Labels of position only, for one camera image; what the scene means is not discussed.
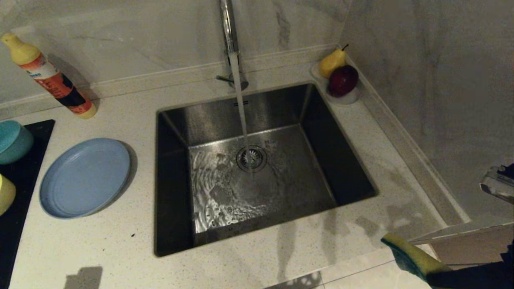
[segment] faucet handle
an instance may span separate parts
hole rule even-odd
[[[248,87],[248,81],[246,81],[245,77],[243,75],[240,75],[241,78],[241,90],[245,90]],[[234,87],[234,76],[232,74],[229,75],[229,77],[224,76],[216,76],[217,80],[226,81],[230,85],[230,87]]]

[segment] white speckled countertop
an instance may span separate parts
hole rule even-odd
[[[305,63],[249,73],[246,93],[314,81],[311,66]],[[97,115],[87,121],[64,107],[14,118],[23,124],[55,119],[56,126],[30,204],[10,288],[63,288],[67,275],[76,275],[85,267],[101,267],[101,288],[263,288],[382,248],[379,239],[388,231],[415,237],[446,227],[378,123],[358,101],[331,108],[378,196],[156,257],[156,112],[231,94],[226,83],[209,80],[101,99]],[[39,202],[44,173],[68,148],[96,137],[121,140],[133,148],[136,172],[130,187],[116,202],[91,216],[49,217]]]

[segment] stainless steel sink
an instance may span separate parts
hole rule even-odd
[[[250,157],[236,99],[158,114],[157,256],[375,195],[314,85],[244,99]]]

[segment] yellow cup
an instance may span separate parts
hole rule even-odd
[[[16,187],[6,177],[0,174],[0,216],[9,209],[16,196]]]

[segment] blue plate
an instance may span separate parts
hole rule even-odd
[[[117,140],[94,138],[62,154],[46,172],[39,199],[59,219],[73,219],[105,207],[120,192],[130,171],[130,156]]]

